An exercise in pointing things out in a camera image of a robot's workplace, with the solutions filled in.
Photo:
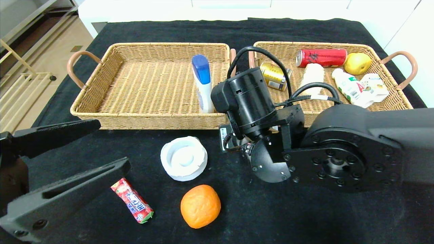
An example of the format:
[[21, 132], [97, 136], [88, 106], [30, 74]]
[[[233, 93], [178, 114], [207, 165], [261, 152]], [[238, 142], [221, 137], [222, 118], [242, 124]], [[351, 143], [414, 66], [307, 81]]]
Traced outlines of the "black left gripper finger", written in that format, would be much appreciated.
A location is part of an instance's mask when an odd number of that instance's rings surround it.
[[19, 241], [42, 242], [130, 168], [124, 157], [26, 193], [7, 205], [1, 228]]
[[68, 145], [100, 127], [101, 124], [96, 119], [32, 127], [17, 131], [12, 137], [12, 145], [19, 156], [32, 159], [49, 150]]

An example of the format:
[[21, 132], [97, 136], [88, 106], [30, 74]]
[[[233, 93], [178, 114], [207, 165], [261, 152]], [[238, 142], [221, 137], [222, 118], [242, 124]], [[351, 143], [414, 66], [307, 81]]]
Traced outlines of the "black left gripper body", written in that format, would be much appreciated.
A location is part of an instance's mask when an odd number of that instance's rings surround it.
[[0, 216], [7, 214], [7, 206], [14, 199], [29, 192], [28, 166], [20, 155], [20, 150], [13, 144], [10, 132], [1, 133], [0, 167]]

